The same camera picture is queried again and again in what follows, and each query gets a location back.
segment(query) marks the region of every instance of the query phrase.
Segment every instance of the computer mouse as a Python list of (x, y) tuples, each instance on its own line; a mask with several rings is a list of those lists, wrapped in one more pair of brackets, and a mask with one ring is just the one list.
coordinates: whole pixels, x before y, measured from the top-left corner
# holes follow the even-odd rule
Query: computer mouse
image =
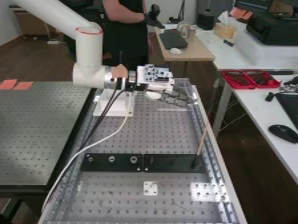
[(280, 139), (296, 144), (298, 134), (296, 132), (284, 125), (272, 125), (268, 127), (268, 131)]
[(182, 51), (178, 48), (171, 48), (170, 49), (170, 54), (182, 54)]

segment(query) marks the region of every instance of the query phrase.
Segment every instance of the cable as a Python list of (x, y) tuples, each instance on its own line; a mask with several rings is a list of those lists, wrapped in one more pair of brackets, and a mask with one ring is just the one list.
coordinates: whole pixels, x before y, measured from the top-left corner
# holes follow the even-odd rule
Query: cable
[(122, 90), (122, 91), (117, 94), (117, 96), (114, 97), (115, 92), (117, 92), (117, 89), (114, 89), (114, 91), (113, 91), (113, 94), (111, 94), (111, 96), (110, 96), (110, 99), (109, 99), (109, 102), (107, 102), (107, 104), (106, 104), (106, 106), (105, 106), (105, 109), (103, 109), (103, 111), (102, 111), (102, 113), (101, 113), (101, 115), (100, 115), (100, 117), (98, 117), (98, 119), (97, 119), (97, 121), (96, 121), (96, 124), (94, 124), (94, 126), (93, 126), (93, 128), (92, 128), (92, 130), (90, 130), (90, 132), (89, 132), (89, 135), (86, 136), (86, 138), (85, 138), (85, 140), (84, 140), (84, 142), (82, 142), (82, 145), (81, 145), (78, 151), (81, 150), (81, 148), (85, 146), (86, 142), (89, 141), (89, 139), (90, 139), (90, 137), (92, 137), (92, 135), (93, 135), (96, 129), (98, 128), (98, 126), (100, 126), (100, 124), (101, 124), (101, 122), (102, 122), (102, 120), (103, 120), (103, 118), (105, 118), (105, 116), (106, 116), (106, 114), (107, 114), (107, 112), (109, 112), (109, 109), (110, 109), (110, 107), (111, 107), (111, 105), (113, 105), (115, 99), (117, 99), (118, 96), (123, 93), (123, 90)]
[[(121, 94), (122, 92), (123, 92), (123, 91), (121, 91), (121, 92), (118, 93), (118, 95), (114, 97), (114, 99), (113, 99), (113, 101), (111, 101), (111, 104), (113, 104), (114, 100), (117, 99), (117, 97), (119, 96), (119, 94)], [(115, 131), (114, 133), (111, 133), (107, 137), (105, 137), (103, 139), (101, 139), (101, 140), (97, 141), (96, 143), (90, 144), (90, 145), (86, 146), (84, 149), (81, 149), (81, 150), (73, 155), (73, 157), (70, 158), (70, 160), (69, 160), (66, 166), (64, 167), (64, 169), (62, 169), (62, 171), (61, 171), (61, 173), (60, 173), (60, 175), (58, 175), (58, 177), (57, 177), (57, 179), (56, 179), (56, 181), (54, 181), (54, 184), (53, 184), (53, 186), (52, 186), (52, 188), (50, 188), (50, 190), (49, 190), (49, 193), (48, 193), (48, 195), (46, 195), (46, 198), (45, 198), (45, 201), (44, 201), (44, 204), (42, 204), (41, 212), (42, 212), (44, 209), (45, 209), (45, 205), (48, 204), (48, 201), (49, 201), (49, 198), (50, 198), (50, 196), (52, 196), (52, 194), (53, 194), (53, 191), (54, 191), (54, 189), (56, 189), (56, 186), (57, 186), (57, 184), (58, 184), (58, 182), (60, 182), (60, 180), (61, 180), (61, 178), (62, 178), (65, 172), (68, 171), (68, 168), (70, 167), (73, 161), (76, 160), (77, 156), (78, 156), (82, 152), (85, 152), (88, 149), (90, 149), (92, 147), (94, 147), (96, 145), (98, 145), (100, 143), (102, 143), (103, 141), (106, 141), (109, 138), (111, 138), (111, 137), (121, 131), (121, 129), (122, 129), (125, 123), (126, 123), (127, 116), (129, 116), (130, 104), (131, 104), (131, 98), (133, 98), (133, 97), (130, 96), (129, 104), (127, 104), (127, 110), (126, 110), (126, 115), (125, 115), (125, 119), (123, 119), (123, 122), (122, 122), (121, 126), (118, 127), (117, 131)]]
[(226, 126), (219, 130), (219, 132), (226, 129), (235, 121), (238, 121), (243, 116), (246, 115), (246, 113), (243, 113), (237, 119), (234, 119), (229, 124), (226, 124)]

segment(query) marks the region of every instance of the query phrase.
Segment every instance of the electronic device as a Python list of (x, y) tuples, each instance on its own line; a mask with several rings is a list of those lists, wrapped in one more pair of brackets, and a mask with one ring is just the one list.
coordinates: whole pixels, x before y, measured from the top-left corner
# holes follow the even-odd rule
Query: electronic device
[(211, 4), (211, 0), (207, 1), (207, 7), (205, 9), (205, 12), (198, 13), (198, 16), (197, 16), (197, 26), (202, 28), (203, 30), (213, 30), (214, 23), (215, 23), (215, 17), (214, 15), (211, 15), (210, 4)]
[(251, 12), (267, 12), (272, 4), (272, 0), (237, 0), (235, 7)]
[(275, 97), (298, 129), (298, 95), (278, 93)]
[(166, 50), (171, 48), (183, 49), (187, 47), (187, 42), (178, 31), (165, 31), (159, 34), (159, 38)]
[(298, 0), (282, 0), (286, 4), (291, 5), (294, 8), (298, 8)]
[(254, 13), (246, 29), (266, 45), (298, 46), (298, 14)]
[(179, 54), (182, 54), (182, 51), (178, 48), (171, 48), (170, 49), (170, 54), (179, 55)]
[(283, 139), (292, 144), (298, 143), (298, 134), (295, 131), (284, 125), (272, 125), (268, 127), (268, 131), (274, 134), (278, 138)]

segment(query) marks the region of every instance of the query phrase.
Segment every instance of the paper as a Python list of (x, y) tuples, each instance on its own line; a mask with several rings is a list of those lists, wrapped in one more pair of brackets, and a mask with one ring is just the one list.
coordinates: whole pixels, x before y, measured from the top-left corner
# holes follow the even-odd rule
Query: paper
[(247, 11), (234, 7), (230, 11), (231, 17), (241, 19)]
[(247, 13), (243, 15), (242, 19), (249, 20), (250, 17), (251, 17), (251, 15), (252, 15), (252, 12), (247, 12)]
[(33, 82), (18, 82), (13, 90), (28, 90), (32, 86)]
[(227, 13), (227, 11), (225, 11), (221, 15), (219, 15), (219, 17), (218, 17), (218, 20), (221, 21), (221, 23), (223, 24), (223, 25), (229, 25), (229, 13)]
[(13, 86), (16, 85), (16, 79), (12, 79), (12, 80), (4, 80), (1, 85), (0, 85), (0, 90), (1, 89), (12, 89)]
[(242, 19), (243, 16), (245, 16), (245, 14), (246, 14), (246, 12), (247, 12), (246, 10), (241, 10), (239, 13), (237, 14), (237, 18), (238, 18), (238, 19)]
[(231, 10), (230, 10), (230, 15), (234, 17), (234, 14), (235, 14), (235, 11), (238, 10), (238, 8), (233, 8)]

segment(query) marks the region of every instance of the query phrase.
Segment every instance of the white cable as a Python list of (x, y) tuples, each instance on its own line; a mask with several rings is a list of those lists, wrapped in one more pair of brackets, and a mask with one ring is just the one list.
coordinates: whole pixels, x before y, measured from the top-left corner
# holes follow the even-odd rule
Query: white cable
[(235, 121), (238, 121), (245, 115), (246, 115), (246, 113), (243, 113), (238, 118), (235, 118), (219, 131), (222, 131), (225, 128), (227, 128), (227, 126), (230, 126)]
[(77, 156), (78, 156), (82, 152), (85, 152), (89, 148), (94, 147), (96, 145), (98, 145), (100, 143), (102, 143), (105, 140), (107, 140), (109, 138), (111, 138), (111, 137), (121, 131), (121, 129), (122, 129), (125, 123), (126, 123), (127, 117), (129, 117), (129, 111), (130, 111), (130, 104), (131, 104), (131, 98), (133, 98), (133, 96), (130, 95), (129, 98), (130, 98), (130, 99), (129, 99), (129, 103), (127, 103), (127, 111), (126, 111), (126, 115), (125, 115), (123, 122), (122, 122), (121, 126), (118, 127), (117, 131), (115, 131), (113, 134), (110, 134), (107, 137), (105, 137), (103, 139), (101, 139), (98, 142), (96, 142), (96, 143), (90, 144), (89, 146), (86, 146), (81, 151), (78, 151), (78, 152), (74, 154), (74, 156), (73, 156), (72, 159), (69, 160), (66, 166), (64, 167), (64, 169), (62, 169), (62, 171), (61, 171), (61, 173), (60, 173), (60, 175), (58, 175), (58, 177), (57, 177), (57, 180), (54, 181), (54, 184), (53, 184), (53, 186), (52, 186), (52, 188), (50, 188), (50, 190), (49, 190), (48, 196), (46, 196), (45, 201), (44, 201), (44, 204), (42, 204), (41, 212), (44, 212), (45, 206), (46, 206), (46, 204), (48, 204), (48, 201), (49, 201), (49, 198), (50, 198), (50, 196), (52, 196), (52, 194), (53, 194), (53, 191), (54, 191), (54, 189), (56, 189), (56, 186), (57, 186), (57, 184), (58, 184), (58, 182), (60, 182), (60, 179), (61, 179), (62, 176), (64, 176), (64, 173), (66, 172), (69, 166), (72, 165), (73, 160), (77, 158)]

